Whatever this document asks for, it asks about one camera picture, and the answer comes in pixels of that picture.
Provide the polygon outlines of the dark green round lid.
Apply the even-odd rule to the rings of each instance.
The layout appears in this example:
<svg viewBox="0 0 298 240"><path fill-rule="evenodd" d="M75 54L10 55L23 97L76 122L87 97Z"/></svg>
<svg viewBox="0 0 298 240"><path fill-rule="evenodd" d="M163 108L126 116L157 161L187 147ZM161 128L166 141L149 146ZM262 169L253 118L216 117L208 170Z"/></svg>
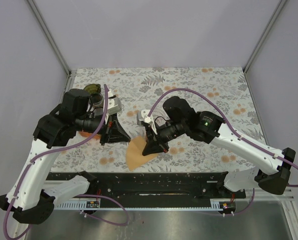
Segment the dark green round lid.
<svg viewBox="0 0 298 240"><path fill-rule="evenodd" d="M100 94L101 93L101 85L100 84L88 84L84 87L84 91L88 92L90 95L92 94Z"/></svg>

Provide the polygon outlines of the paper filter holder box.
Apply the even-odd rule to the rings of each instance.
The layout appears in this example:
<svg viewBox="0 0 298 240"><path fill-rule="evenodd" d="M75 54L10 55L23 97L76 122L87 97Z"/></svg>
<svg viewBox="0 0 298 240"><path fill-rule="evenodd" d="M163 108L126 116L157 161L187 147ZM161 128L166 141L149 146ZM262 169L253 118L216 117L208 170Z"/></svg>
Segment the paper filter holder box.
<svg viewBox="0 0 298 240"><path fill-rule="evenodd" d="M89 132L85 132L85 131L78 131L78 134L84 138L89 138L92 133L89 133ZM100 140L101 139L101 135L100 134L96 134L93 136L93 139L95 140Z"/></svg>

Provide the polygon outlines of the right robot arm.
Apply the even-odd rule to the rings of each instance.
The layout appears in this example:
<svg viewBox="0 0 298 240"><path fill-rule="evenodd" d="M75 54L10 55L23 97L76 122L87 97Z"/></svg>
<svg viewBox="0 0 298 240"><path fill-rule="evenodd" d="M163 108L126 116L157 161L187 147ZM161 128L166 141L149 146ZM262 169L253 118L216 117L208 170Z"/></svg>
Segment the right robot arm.
<svg viewBox="0 0 298 240"><path fill-rule="evenodd" d="M282 195L289 183L291 167L296 152L262 144L239 131L232 130L220 116L210 111L195 111L185 99L172 96L163 103L168 119L158 125L148 110L141 110L137 123L145 128L146 145L143 156L169 151L168 143L182 135L192 140L224 148L254 165L249 170L225 171L217 182L217 194L228 198L234 192L259 187L262 190Z"/></svg>

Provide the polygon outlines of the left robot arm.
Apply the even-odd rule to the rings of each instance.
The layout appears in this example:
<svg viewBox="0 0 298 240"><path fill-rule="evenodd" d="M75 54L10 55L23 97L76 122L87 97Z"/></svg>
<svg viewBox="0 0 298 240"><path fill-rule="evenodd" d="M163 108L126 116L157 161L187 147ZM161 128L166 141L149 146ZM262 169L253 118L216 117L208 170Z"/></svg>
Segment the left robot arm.
<svg viewBox="0 0 298 240"><path fill-rule="evenodd" d="M77 132L100 135L100 144L128 143L131 138L118 121L122 110L120 99L106 88L102 113L94 114L93 95L83 89L67 91L49 114L43 116L33 133L31 149L25 165L12 189L0 195L0 208L12 212L21 224L39 225L55 207L84 195L91 198L98 191L97 179L86 171L55 187L44 188L44 182L59 154L70 149L69 140Z"/></svg>

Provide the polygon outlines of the dark green glass server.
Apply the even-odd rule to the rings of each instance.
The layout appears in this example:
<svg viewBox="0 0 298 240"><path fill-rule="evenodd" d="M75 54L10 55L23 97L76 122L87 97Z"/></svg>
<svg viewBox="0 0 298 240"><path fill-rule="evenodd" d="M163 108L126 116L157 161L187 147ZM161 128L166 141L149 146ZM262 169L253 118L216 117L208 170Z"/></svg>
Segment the dark green glass server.
<svg viewBox="0 0 298 240"><path fill-rule="evenodd" d="M104 97L100 92L92 93L90 100L94 108L102 108L104 105Z"/></svg>

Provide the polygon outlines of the brown paper coffee filter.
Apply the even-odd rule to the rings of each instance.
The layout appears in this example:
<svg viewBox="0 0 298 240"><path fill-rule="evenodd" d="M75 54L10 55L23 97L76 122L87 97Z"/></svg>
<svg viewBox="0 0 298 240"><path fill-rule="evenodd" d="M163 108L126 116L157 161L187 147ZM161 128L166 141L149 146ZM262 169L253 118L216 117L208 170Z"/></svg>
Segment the brown paper coffee filter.
<svg viewBox="0 0 298 240"><path fill-rule="evenodd" d="M130 171L141 167L159 155L158 153L153 153L143 156L142 152L145 146L146 140L142 136L137 136L129 142L125 153L125 161Z"/></svg>

